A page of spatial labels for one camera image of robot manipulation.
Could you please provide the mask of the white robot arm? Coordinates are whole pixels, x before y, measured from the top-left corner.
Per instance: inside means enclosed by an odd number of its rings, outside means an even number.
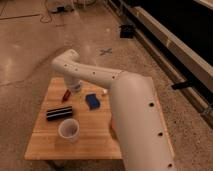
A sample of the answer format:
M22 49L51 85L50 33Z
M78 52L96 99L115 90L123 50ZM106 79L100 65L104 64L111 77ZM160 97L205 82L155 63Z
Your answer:
M108 90L126 171L177 171L153 80L119 69L81 64L69 49L52 61L68 87L84 80Z

